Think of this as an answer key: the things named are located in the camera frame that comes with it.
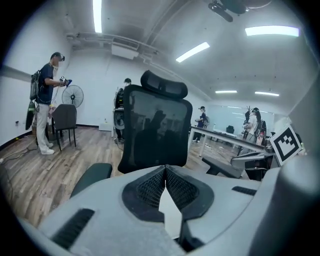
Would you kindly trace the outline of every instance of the electric fan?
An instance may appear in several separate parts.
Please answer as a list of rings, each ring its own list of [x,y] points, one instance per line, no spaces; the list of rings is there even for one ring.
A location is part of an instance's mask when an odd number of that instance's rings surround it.
[[[62,103],[79,107],[84,100],[84,92],[77,85],[69,85],[62,93]]]

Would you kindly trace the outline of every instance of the ceiling beam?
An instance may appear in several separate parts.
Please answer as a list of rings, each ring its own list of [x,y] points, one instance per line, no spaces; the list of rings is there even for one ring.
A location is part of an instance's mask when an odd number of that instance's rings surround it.
[[[149,29],[144,35],[142,41],[147,45],[152,46],[156,40],[158,34],[166,26],[166,24],[189,2],[192,0],[174,0],[164,10],[159,19],[153,24],[153,27]]]

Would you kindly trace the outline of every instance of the dark blue shirt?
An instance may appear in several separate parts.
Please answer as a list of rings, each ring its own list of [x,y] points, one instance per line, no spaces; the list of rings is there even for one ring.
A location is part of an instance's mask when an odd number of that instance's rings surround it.
[[[39,76],[39,93],[38,98],[36,98],[36,102],[40,104],[51,104],[52,94],[54,92],[54,87],[52,85],[46,85],[45,79],[54,78],[54,67],[49,63],[45,64],[40,71]]]
[[[202,118],[202,121],[199,121],[199,122],[198,122],[197,127],[203,128],[203,127],[204,127],[204,121],[205,121],[205,119],[207,118],[207,116],[206,116],[205,113],[202,113],[202,115],[200,116],[200,118]]]

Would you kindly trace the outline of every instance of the chair headrest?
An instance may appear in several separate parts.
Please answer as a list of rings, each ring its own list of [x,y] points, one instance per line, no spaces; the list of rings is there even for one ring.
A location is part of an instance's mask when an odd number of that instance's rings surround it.
[[[183,82],[167,80],[147,70],[141,76],[143,88],[169,98],[183,99],[188,95],[188,88]]]

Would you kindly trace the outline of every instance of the white wall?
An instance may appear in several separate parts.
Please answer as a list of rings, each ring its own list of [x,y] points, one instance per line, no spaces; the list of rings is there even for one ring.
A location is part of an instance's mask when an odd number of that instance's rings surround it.
[[[291,111],[289,117],[293,129],[301,137],[307,151],[319,152],[320,144],[320,73],[313,85]]]
[[[0,76],[0,145],[30,131],[26,131],[24,124],[29,94],[28,82]]]
[[[216,99],[209,102],[210,105],[217,106],[231,106],[247,109],[250,106],[251,109],[258,108],[259,110],[271,112],[275,114],[287,116],[290,112],[290,107],[283,107],[277,104],[278,97],[266,96],[266,95],[254,95],[259,97],[255,100],[239,100],[237,99],[237,93],[233,96],[234,99],[223,99],[224,94],[221,94],[221,99]]]
[[[61,52],[66,57],[58,74],[62,75],[68,66],[71,46],[55,20],[47,15],[46,8],[44,6],[25,24],[3,62],[11,72],[10,75],[3,72],[0,77],[0,145],[27,132],[24,122],[30,83],[21,80],[20,74],[24,72],[28,77],[35,73],[49,62],[54,52]]]
[[[140,78],[146,70],[158,76],[174,79],[149,65],[111,55],[103,50],[76,50],[72,53],[65,76],[73,80],[83,90],[83,102],[77,108],[77,123],[98,126],[103,122],[112,122],[113,104],[117,88],[124,86],[124,80],[130,78],[132,84],[140,85]],[[55,104],[61,104],[63,89],[60,89]],[[205,101],[189,92],[186,97],[193,105],[192,119],[199,116],[197,109]]]
[[[228,126],[233,126],[234,134],[241,134],[244,127],[244,121],[246,119],[244,113],[248,111],[247,108],[230,108],[228,106],[210,105],[207,115],[210,118],[210,124],[208,129],[213,128],[217,130],[225,131]],[[271,135],[274,131],[274,118],[275,115],[271,112],[261,112],[261,118],[266,123],[266,134]]]

